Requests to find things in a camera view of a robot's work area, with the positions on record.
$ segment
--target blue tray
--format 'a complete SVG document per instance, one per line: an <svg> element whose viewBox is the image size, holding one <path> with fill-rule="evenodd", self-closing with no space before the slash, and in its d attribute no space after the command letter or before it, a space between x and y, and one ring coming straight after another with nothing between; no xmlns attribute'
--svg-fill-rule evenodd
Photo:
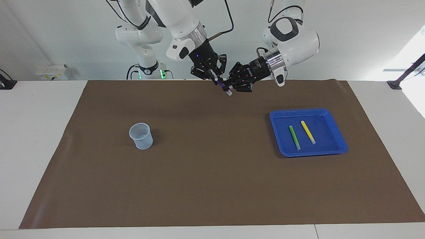
<svg viewBox="0 0 425 239"><path fill-rule="evenodd" d="M343 154L347 144L331 113L323 108L280 110L270 112L280 152L286 157ZM316 144L312 144L303 126L304 120ZM294 127L301 150L297 150L289 126Z"/></svg>

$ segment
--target brown paper sheet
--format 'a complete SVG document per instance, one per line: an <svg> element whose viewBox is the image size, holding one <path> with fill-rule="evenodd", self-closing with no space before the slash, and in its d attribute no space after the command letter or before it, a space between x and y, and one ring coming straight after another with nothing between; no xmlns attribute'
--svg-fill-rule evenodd
<svg viewBox="0 0 425 239"><path fill-rule="evenodd" d="M347 82L253 88L89 81L20 228L425 221ZM299 108L330 110L348 153L281 155L269 112ZM138 122L145 151L128 136Z"/></svg>

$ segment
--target clear plastic cup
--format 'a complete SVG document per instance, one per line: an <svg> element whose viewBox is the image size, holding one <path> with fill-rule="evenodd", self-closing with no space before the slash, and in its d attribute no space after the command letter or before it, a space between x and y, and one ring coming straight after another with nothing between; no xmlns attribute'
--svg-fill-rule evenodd
<svg viewBox="0 0 425 239"><path fill-rule="evenodd" d="M150 127L145 123L137 123L128 132L138 149L148 149L153 144Z"/></svg>

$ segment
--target green marker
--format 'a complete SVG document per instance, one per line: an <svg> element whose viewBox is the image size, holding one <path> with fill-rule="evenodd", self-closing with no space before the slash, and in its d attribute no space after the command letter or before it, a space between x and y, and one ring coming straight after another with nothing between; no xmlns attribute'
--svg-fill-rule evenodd
<svg viewBox="0 0 425 239"><path fill-rule="evenodd" d="M301 150L300 144L298 143L297 135L295 135L295 131L292 125L289 126L289 131L291 131L291 135L294 139L295 146L297 146L297 150Z"/></svg>

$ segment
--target marker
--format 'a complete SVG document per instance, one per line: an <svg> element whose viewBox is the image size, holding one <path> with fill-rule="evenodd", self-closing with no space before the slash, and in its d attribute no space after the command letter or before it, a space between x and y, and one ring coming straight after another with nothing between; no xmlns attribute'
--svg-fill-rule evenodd
<svg viewBox="0 0 425 239"><path fill-rule="evenodd" d="M289 131L291 131L291 135L294 140L295 146L297 147L297 150L301 150L300 144L298 143L298 139L297 139L297 136L295 135L295 131L292 125L289 126Z"/></svg>
<svg viewBox="0 0 425 239"><path fill-rule="evenodd" d="M313 138L313 135L311 134L309 128L307 127L306 123L304 122L304 120L301 121L301 124L303 125L304 130L306 131L307 135L309 136L310 140L312 141L313 144L316 143L315 139Z"/></svg>

